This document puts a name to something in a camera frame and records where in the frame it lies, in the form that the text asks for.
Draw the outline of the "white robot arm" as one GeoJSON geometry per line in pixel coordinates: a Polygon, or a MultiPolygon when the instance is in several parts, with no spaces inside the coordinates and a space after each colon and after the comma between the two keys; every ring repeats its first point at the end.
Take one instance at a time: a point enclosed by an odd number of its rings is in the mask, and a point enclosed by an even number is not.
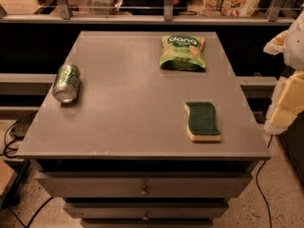
{"type": "Polygon", "coordinates": [[[288,30],[279,33],[266,44],[264,52],[283,54],[284,63],[296,70],[304,69],[304,12],[293,21],[288,30]]]}

